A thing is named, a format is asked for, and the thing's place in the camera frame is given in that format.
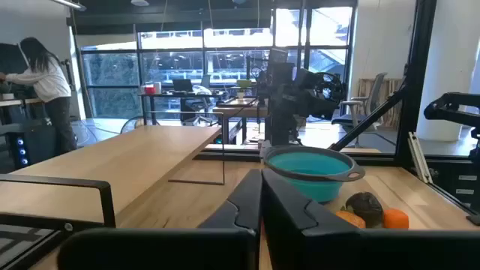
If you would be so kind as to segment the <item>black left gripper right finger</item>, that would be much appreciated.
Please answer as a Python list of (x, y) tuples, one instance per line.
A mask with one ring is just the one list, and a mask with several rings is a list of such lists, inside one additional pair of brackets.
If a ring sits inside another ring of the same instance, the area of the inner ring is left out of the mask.
[(271, 169), (262, 170), (262, 215), (273, 269), (338, 269), (359, 230), (306, 197)]

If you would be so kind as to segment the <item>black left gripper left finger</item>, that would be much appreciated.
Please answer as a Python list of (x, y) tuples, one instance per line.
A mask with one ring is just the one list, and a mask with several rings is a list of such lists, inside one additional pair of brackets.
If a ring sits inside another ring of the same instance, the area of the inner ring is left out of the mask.
[(251, 169), (223, 204), (198, 228), (236, 228), (258, 233), (261, 219), (261, 196), (261, 170)]

